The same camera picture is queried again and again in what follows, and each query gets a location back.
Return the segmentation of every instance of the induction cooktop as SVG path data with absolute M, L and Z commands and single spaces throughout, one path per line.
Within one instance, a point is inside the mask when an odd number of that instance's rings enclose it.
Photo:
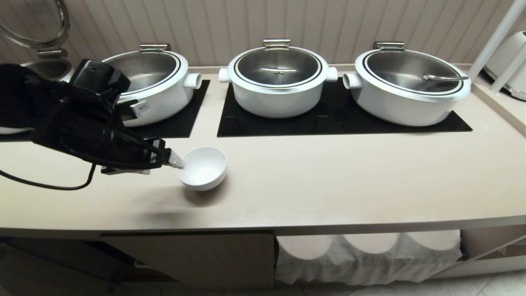
M 131 127 L 130 129 L 145 138 L 162 137 L 177 138 L 190 137 L 194 122 L 199 113 L 199 108 L 205 97 L 210 80 L 203 80 L 201 87 L 194 90 L 194 96 L 186 107 L 163 121 L 145 126 Z M 30 141 L 31 132 L 14 135 L 0 135 L 0 142 Z
M 470 132 L 473 129 L 454 111 L 430 126 L 405 126 L 379 119 L 362 109 L 342 83 L 324 82 L 321 99 L 305 114 L 269 119 L 245 111 L 228 86 L 218 137 Z

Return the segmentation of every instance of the pot lid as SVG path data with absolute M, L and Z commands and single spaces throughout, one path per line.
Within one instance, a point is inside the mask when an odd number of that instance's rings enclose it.
M 321 72 L 320 61 L 309 52 L 289 47 L 288 42 L 272 43 L 248 52 L 236 63 L 236 73 L 244 80 L 263 86 L 290 87 L 311 81 Z
M 60 16 L 60 30 L 57 36 L 47 40 L 35 40 L 21 36 L 3 24 L 0 24 L 0 33 L 16 44 L 24 47 L 34 48 L 38 50 L 37 56 L 39 57 L 62 57 L 66 56 L 67 52 L 60 48 L 60 46 L 66 41 L 69 33 L 69 14 L 66 8 L 64 0 L 54 0 L 55 6 L 58 9 L 58 15 Z
M 467 76 L 461 76 L 447 63 L 403 47 L 382 48 L 363 60 L 366 70 L 390 85 L 418 93 L 455 90 Z

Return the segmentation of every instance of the paneled wall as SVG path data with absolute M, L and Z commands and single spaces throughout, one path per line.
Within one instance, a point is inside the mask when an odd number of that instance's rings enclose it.
M 0 22 L 32 38 L 58 30 L 53 0 L 0 0 Z M 512 0 L 66 0 L 71 31 L 64 48 L 104 59 L 169 42 L 192 66 L 227 65 L 266 37 L 329 63 L 353 63 L 375 40 L 405 41 L 454 63 L 472 63 Z M 512 32 L 526 30 L 526 12 Z M 35 59 L 34 51 L 0 38 L 0 63 Z

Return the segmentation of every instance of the metal clip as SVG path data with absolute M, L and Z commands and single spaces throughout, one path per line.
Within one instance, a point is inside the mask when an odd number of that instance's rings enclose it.
M 290 39 L 283 38 L 283 39 L 264 39 L 263 45 L 266 48 L 271 47 L 289 47 L 290 45 Z
M 406 44 L 402 41 L 375 41 L 372 48 L 381 51 L 404 51 L 406 50 Z
M 169 43 L 141 43 L 139 51 L 141 52 L 171 51 L 171 46 Z
M 67 50 L 60 47 L 48 50 L 38 50 L 36 56 L 38 56 L 38 58 L 64 58 L 67 57 Z

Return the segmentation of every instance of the white pot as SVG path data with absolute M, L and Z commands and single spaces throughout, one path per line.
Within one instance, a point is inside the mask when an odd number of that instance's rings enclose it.
M 288 42 L 265 40 L 265 47 L 241 53 L 219 71 L 243 109 L 269 118 L 297 116 L 318 103 L 323 82 L 338 80 L 320 55 Z
M 471 81 L 452 64 L 421 52 L 378 49 L 356 59 L 357 73 L 343 83 L 367 112 L 383 120 L 409 126 L 443 121 L 453 106 L 470 93 Z M 452 78 L 422 79 L 424 74 Z
M 141 50 L 103 60 L 126 75 L 131 85 L 118 103 L 137 100 L 123 116 L 125 126 L 142 126 L 169 118 L 201 87 L 201 74 L 188 74 L 188 62 L 169 45 L 141 45 Z

